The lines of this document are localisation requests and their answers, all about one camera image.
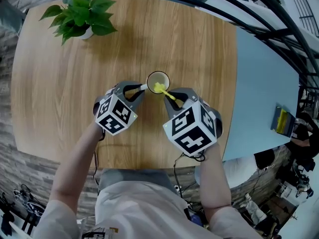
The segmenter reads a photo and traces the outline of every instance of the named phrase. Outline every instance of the light blue table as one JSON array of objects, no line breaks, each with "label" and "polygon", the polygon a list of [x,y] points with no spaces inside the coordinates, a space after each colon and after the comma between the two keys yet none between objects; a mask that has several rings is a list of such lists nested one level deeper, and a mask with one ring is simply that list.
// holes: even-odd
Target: light blue table
[{"label": "light blue table", "polygon": [[235,104],[223,160],[289,142],[270,127],[276,106],[296,115],[298,90],[297,72],[266,44],[237,28]]}]

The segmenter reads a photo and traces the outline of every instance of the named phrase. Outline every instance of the white pot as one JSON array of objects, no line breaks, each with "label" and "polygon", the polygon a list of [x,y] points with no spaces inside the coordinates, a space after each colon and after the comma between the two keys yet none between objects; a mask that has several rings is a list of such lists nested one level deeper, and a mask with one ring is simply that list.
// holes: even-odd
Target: white pot
[{"label": "white pot", "polygon": [[90,27],[85,31],[85,34],[83,34],[83,35],[81,35],[81,36],[78,36],[77,38],[82,39],[82,40],[85,40],[85,39],[90,38],[92,35],[93,35],[92,27],[90,26]]}]

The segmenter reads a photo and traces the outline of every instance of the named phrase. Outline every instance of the wooden floor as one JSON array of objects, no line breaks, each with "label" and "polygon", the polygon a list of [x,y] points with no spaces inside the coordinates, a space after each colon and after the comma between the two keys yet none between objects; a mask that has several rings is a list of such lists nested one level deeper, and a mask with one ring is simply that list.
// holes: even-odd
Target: wooden floor
[{"label": "wooden floor", "polygon": [[[19,9],[25,9],[52,0],[9,1],[13,5],[18,5]],[[0,29],[0,57],[2,58],[0,62],[0,193],[5,192],[7,199],[14,201],[12,191],[24,183],[31,189],[33,195],[45,205],[48,201],[53,176],[58,164],[17,151],[12,132],[10,80],[17,41],[18,37],[15,34]],[[288,154],[289,151],[286,147],[279,148],[279,150],[275,151],[275,166],[263,173],[260,178],[258,178],[258,173],[256,172],[247,182],[232,189],[233,201],[239,203],[239,200],[243,198],[244,194],[247,192],[252,193],[253,189],[253,200],[255,200],[257,204],[269,197],[278,185],[278,181],[275,180],[276,171],[282,162],[287,159]],[[172,183],[176,184],[172,169],[167,169],[166,171]],[[193,174],[194,167],[177,169],[176,172],[182,189],[185,189],[195,181]],[[94,214],[97,188],[92,174],[93,170],[90,171],[81,194],[78,218]],[[184,192],[184,197],[199,206],[198,190],[199,186],[194,184]],[[26,215],[23,206],[16,203],[15,208],[20,211],[23,216]]]}]

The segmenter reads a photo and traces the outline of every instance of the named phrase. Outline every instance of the metal railing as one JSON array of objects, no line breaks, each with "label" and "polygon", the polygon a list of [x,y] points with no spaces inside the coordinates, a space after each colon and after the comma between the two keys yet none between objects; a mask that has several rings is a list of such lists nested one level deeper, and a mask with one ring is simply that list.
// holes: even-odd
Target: metal railing
[{"label": "metal railing", "polygon": [[319,28],[307,0],[294,0],[299,12],[299,19],[305,29],[311,32],[316,37],[319,37]]},{"label": "metal railing", "polygon": [[[260,0],[263,2],[286,26],[284,29],[276,30],[274,29],[266,20],[252,11],[250,8],[246,7],[244,4],[237,0],[226,0],[234,6],[240,8],[245,13],[251,15],[261,24],[264,25],[266,29],[257,29],[253,26],[246,24],[240,19],[233,15],[230,15],[218,8],[211,5],[203,3],[201,0],[175,0],[176,2],[182,2],[190,6],[197,6],[207,9],[213,13],[219,14],[228,20],[232,21],[235,25],[245,29],[249,33],[253,34],[256,38],[264,42],[271,49],[277,52],[283,59],[285,59],[291,67],[293,67],[299,74],[300,85],[306,89],[311,89],[312,91],[319,90],[318,77],[319,77],[319,67],[315,60],[315,54],[310,49],[304,36],[300,32],[299,28],[295,22],[290,18],[287,12],[282,8],[282,6],[276,0]],[[295,40],[288,38],[287,36],[293,35]],[[283,43],[287,49],[277,46],[273,41],[279,41]],[[306,56],[300,55],[296,52],[296,49],[302,51]],[[309,59],[314,73],[308,70],[306,65],[306,58]]]}]

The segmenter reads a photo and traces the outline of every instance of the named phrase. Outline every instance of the potted plant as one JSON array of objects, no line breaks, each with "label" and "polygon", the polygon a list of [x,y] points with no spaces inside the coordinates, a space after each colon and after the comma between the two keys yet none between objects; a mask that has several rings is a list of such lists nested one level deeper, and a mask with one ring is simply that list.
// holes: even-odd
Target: potted plant
[{"label": "potted plant", "polygon": [[62,45],[71,37],[87,39],[93,34],[107,35],[117,31],[106,10],[115,3],[112,0],[62,0],[66,7],[50,6],[42,19],[55,16],[50,27],[58,26],[55,36],[62,35]]}]

